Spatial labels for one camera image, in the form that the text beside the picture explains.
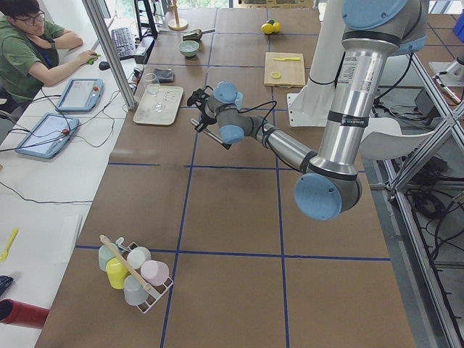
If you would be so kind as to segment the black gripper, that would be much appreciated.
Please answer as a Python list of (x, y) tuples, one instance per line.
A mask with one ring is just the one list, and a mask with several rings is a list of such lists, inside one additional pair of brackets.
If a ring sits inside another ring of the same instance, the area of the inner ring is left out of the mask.
[(217, 123), (214, 112), (209, 108), (205, 107), (202, 111), (201, 121), (195, 126), (196, 131), (203, 131), (207, 125), (214, 125)]

